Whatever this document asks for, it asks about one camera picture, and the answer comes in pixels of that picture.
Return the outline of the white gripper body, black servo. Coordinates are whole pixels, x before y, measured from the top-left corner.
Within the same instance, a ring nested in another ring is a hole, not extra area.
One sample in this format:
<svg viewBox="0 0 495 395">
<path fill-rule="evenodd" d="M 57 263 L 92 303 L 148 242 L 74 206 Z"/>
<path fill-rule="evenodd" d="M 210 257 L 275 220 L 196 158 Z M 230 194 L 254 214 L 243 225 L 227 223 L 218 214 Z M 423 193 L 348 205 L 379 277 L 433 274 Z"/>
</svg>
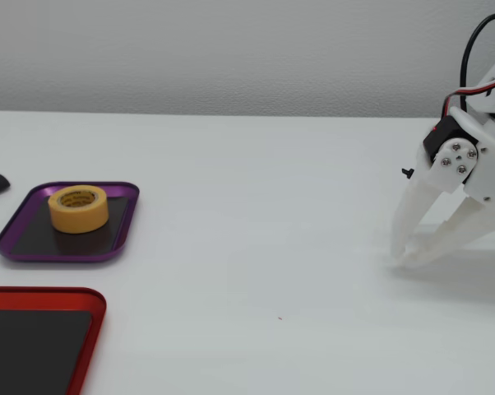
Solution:
<svg viewBox="0 0 495 395">
<path fill-rule="evenodd" d="M 443 193 L 466 197 L 495 216 L 495 115 L 480 123 L 454 107 L 423 139 L 421 214 Z"/>
</svg>

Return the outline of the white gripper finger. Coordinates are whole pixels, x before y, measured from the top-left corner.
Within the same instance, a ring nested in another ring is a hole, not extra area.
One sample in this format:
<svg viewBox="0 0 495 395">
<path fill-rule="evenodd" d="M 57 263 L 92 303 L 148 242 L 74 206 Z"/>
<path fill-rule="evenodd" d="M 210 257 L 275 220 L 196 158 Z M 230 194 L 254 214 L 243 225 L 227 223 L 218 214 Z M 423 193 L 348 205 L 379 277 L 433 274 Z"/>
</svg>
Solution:
<svg viewBox="0 0 495 395">
<path fill-rule="evenodd" d="M 425 243 L 405 254 L 400 262 L 406 267 L 422 266 L 494 231 L 495 206 L 466 197 Z"/>
<path fill-rule="evenodd" d="M 396 208 L 391 227 L 391 255 L 401 258 L 416 226 L 443 193 L 455 192 L 477 164 L 475 145 L 464 138 L 452 138 L 431 157 L 420 146 L 409 183 Z"/>
</svg>

